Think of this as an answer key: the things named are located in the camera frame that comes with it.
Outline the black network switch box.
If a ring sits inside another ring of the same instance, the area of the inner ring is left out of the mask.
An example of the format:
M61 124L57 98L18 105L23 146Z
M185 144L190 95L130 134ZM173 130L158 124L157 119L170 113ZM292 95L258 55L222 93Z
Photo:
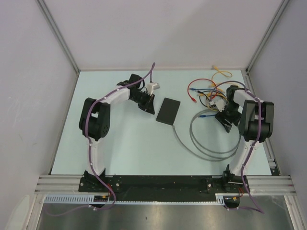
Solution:
M164 98L156 121L172 126L175 122L180 104L180 101Z

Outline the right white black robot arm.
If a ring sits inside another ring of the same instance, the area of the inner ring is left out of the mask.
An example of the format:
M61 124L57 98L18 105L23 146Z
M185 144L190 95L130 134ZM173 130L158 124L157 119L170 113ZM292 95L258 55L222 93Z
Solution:
M239 145L234 158L223 171L221 186L233 192L247 185L248 165L256 147L272 135L274 103L254 96L250 90L231 85L226 90L227 103L215 118L230 132L233 125L239 131Z

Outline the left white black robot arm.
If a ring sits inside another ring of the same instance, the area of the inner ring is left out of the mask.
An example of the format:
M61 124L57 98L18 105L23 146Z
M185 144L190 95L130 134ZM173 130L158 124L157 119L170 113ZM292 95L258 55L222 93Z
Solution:
M154 115L154 91L159 88L159 83L150 81L145 84L144 78L131 74L128 80L117 83L116 88L103 98L85 99L79 121L79 129L89 141L88 165L84 176L92 176L89 186L95 191L102 191L106 186L105 178L101 177L106 166L98 149L101 139L110 130L111 108L125 101L133 101L139 109Z

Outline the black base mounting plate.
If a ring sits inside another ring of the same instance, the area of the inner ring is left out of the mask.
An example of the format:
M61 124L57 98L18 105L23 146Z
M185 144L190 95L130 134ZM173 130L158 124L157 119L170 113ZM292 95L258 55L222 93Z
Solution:
M96 178L84 173L78 191L114 192L116 200L124 202L205 202L214 200L217 193L245 193L247 184L238 177L228 182L220 176L101 175Z

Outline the aluminium front frame rail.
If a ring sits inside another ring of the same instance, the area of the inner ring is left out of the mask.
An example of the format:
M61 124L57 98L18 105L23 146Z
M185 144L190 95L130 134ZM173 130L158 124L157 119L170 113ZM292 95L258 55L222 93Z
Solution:
M85 187L81 175L41 175L35 191L41 193L77 193ZM258 196L293 196L295 187L290 176L248 176L250 193Z

